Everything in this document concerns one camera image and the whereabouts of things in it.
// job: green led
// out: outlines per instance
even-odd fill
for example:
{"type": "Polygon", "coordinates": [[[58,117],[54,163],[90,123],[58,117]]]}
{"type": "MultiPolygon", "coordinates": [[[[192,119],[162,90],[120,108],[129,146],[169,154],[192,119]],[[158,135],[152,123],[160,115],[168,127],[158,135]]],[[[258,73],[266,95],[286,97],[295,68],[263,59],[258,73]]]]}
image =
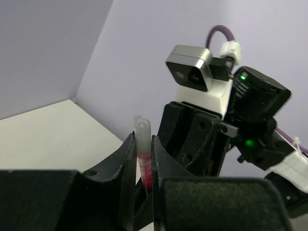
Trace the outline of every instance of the green led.
{"type": "Polygon", "coordinates": [[[257,146],[257,143],[256,143],[254,140],[246,140],[245,145],[246,145],[247,147],[254,148],[254,147],[257,146]]]}

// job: pink liquid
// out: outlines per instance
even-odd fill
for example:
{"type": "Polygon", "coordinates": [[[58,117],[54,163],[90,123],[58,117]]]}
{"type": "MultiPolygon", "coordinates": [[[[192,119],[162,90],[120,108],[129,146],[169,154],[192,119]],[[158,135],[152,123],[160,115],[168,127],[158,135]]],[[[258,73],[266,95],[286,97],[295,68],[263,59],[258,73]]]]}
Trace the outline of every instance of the pink liquid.
{"type": "Polygon", "coordinates": [[[152,188],[152,166],[151,156],[138,157],[140,165],[141,180],[146,188],[152,188]]]}

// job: white wall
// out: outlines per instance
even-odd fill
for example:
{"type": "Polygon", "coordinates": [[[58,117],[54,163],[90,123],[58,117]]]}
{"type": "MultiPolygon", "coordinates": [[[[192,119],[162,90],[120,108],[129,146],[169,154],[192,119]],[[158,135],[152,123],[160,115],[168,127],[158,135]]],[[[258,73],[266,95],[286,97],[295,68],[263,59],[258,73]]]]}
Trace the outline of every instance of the white wall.
{"type": "Polygon", "coordinates": [[[75,97],[112,1],[0,1],[0,119],[75,97]]]}
{"type": "MultiPolygon", "coordinates": [[[[306,99],[308,2],[298,0],[115,0],[77,94],[77,103],[119,138],[133,130],[133,117],[151,120],[153,134],[177,84],[165,60],[176,44],[204,46],[209,29],[228,26],[240,41],[243,63],[293,92],[277,115],[280,127],[308,145],[306,99]]],[[[217,54],[221,35],[211,46],[217,54]]],[[[227,155],[223,176],[265,173],[227,155]]]]}

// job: purple cable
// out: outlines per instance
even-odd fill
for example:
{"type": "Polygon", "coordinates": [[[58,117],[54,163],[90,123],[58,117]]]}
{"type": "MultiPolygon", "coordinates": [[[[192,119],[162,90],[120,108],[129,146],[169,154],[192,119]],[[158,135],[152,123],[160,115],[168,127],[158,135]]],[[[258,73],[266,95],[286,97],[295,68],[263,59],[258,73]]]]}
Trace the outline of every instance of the purple cable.
{"type": "MultiPolygon", "coordinates": [[[[276,132],[278,132],[282,137],[284,137],[289,143],[293,143],[293,139],[288,136],[284,131],[282,131],[280,128],[276,128],[276,132]]],[[[305,153],[306,155],[308,155],[308,149],[304,148],[303,146],[299,146],[299,149],[305,153]]]]}
{"type": "Polygon", "coordinates": [[[235,40],[232,32],[228,28],[226,28],[223,25],[217,25],[217,26],[214,26],[207,35],[206,44],[205,44],[206,48],[210,47],[212,37],[217,31],[221,32],[226,37],[227,41],[235,40]]]}

